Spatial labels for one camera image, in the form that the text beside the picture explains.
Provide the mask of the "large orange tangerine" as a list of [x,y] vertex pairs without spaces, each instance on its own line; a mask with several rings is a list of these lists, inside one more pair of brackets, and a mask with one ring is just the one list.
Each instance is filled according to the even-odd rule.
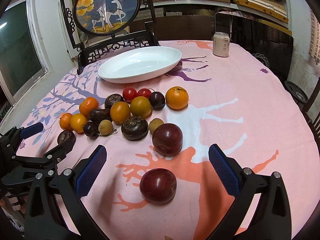
[[188,105],[189,94],[184,88],[175,86],[168,89],[165,100],[171,109],[182,110]]

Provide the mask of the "large dark water chestnut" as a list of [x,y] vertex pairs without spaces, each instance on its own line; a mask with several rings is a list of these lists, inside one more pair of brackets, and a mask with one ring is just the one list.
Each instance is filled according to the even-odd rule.
[[121,126],[121,132],[127,140],[137,141],[147,136],[148,122],[140,116],[132,116],[125,120]]

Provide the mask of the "small dark cherry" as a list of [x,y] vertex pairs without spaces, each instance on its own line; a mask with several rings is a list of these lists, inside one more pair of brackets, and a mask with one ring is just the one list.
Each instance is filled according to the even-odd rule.
[[87,122],[83,126],[83,131],[84,134],[91,139],[96,139],[99,137],[98,125],[95,122]]

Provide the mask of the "yellow orange tomato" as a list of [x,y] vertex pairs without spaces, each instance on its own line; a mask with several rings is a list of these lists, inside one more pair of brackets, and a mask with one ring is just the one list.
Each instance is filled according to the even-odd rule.
[[152,112],[151,103],[146,97],[138,96],[132,100],[130,111],[133,116],[147,118]]

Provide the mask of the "small orange tangerine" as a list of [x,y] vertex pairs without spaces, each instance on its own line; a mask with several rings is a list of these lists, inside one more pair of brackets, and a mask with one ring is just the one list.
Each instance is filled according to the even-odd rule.
[[85,117],[89,117],[91,110],[97,109],[99,107],[99,101],[93,97],[87,97],[85,100],[79,105],[80,114]]

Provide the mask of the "small orange kumquat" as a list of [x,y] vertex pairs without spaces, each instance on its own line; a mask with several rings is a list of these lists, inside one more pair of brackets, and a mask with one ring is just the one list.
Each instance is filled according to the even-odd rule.
[[71,117],[73,115],[71,113],[64,113],[61,118],[60,118],[60,121],[59,121],[59,125],[61,127],[61,129],[63,130],[72,130],[72,127],[71,127],[71,124],[70,124],[70,121],[71,121]]

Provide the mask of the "red cherry tomato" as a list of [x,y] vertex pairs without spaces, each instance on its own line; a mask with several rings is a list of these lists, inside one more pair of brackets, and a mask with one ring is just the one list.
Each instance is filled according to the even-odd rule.
[[127,103],[131,103],[134,98],[137,97],[137,91],[132,87],[124,88],[123,98]]
[[149,98],[151,95],[151,90],[149,90],[148,88],[141,88],[138,92],[137,92],[137,96],[143,96],[145,98]]

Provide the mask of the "dark carved wooden chair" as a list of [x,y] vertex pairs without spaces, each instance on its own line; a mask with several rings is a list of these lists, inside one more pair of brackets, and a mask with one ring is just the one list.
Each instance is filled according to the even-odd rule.
[[148,46],[160,46],[152,30],[141,30],[108,39],[80,51],[76,72],[78,75],[82,74],[87,65],[96,62],[103,55],[106,55],[111,51],[127,47],[144,48]]

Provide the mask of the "tan longan fruit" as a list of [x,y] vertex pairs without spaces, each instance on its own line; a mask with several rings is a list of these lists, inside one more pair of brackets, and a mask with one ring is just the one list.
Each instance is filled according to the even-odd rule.
[[113,132],[113,125],[110,120],[102,120],[98,126],[100,135],[109,135]]
[[164,121],[161,120],[160,118],[154,118],[150,123],[149,123],[149,131],[151,134],[154,133],[154,131],[161,126],[162,124],[164,124]]

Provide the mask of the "small orange tomato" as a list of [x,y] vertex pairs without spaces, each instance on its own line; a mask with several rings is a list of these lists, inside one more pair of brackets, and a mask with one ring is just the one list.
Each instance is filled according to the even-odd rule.
[[76,133],[83,133],[84,126],[86,123],[87,123],[87,118],[81,113],[76,113],[72,115],[70,119],[70,126],[72,130],[74,130]]

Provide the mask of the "small dark purple plum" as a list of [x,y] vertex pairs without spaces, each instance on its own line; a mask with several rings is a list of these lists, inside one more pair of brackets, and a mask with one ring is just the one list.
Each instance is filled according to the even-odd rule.
[[152,92],[149,96],[149,102],[153,109],[159,111],[165,106],[165,97],[161,92]]

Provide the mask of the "large dark red plum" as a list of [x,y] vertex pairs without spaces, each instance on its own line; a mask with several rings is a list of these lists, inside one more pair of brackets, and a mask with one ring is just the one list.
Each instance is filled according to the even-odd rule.
[[176,176],[164,168],[151,169],[142,176],[139,189],[143,197],[150,202],[169,202],[176,194]]

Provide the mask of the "beige drink can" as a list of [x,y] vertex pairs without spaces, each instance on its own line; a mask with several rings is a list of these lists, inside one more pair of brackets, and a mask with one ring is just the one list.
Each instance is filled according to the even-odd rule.
[[227,33],[215,32],[213,36],[213,54],[219,57],[229,56],[230,38]]

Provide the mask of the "dark elongated water chestnut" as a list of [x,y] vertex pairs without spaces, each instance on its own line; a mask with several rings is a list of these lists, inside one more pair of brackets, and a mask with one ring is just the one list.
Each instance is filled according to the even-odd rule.
[[111,121],[110,109],[93,109],[90,111],[89,120],[96,122],[97,124],[101,123],[103,120]]

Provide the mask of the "black weight plate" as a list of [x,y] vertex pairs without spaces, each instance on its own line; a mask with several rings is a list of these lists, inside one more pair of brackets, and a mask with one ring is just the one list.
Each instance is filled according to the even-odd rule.
[[308,101],[308,96],[305,92],[295,83],[291,81],[285,81],[285,89],[291,94],[297,103],[306,104]]

